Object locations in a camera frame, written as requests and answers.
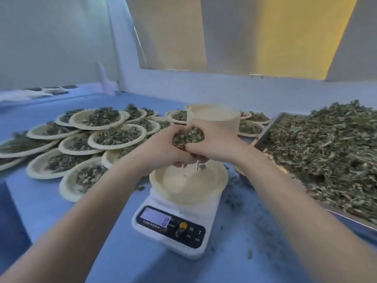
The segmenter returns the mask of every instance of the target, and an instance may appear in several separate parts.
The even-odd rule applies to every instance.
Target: tray
[[[296,115],[294,113],[281,112],[275,118],[271,119],[271,122],[263,129],[259,134],[259,137],[255,139],[251,145],[256,147],[258,150],[262,151],[266,147],[267,136],[270,133],[271,128],[273,128],[277,123],[280,122],[287,115]],[[317,201],[321,206],[331,212],[337,219],[339,219],[345,226],[351,229],[360,238],[372,243],[377,244],[377,225],[365,220],[358,218],[354,215],[348,214],[342,210],[333,208]]]

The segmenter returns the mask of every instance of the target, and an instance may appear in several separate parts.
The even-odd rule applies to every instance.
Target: white scale
[[[203,256],[212,230],[222,191],[196,205],[177,205],[161,197],[152,187],[150,195],[132,217],[132,226],[168,249],[189,259]],[[184,232],[179,225],[187,223]]]

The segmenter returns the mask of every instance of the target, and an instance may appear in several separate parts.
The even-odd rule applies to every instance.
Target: person
[[[194,120],[191,126],[204,132],[204,140],[187,144],[187,152],[172,145],[174,134],[185,126],[171,125],[122,157],[0,277],[0,283],[84,282],[140,178],[172,164],[193,164],[193,154],[242,169],[314,280],[377,281],[374,250],[260,151],[217,124]]]

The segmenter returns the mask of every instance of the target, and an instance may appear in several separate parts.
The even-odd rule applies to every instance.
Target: scale control panel
[[[191,248],[202,245],[205,228],[153,206],[144,206],[136,222]]]

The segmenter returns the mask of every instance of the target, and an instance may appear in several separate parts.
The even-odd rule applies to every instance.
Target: right forearm
[[[253,147],[240,147],[241,168],[313,277],[325,282],[375,281],[376,254]]]

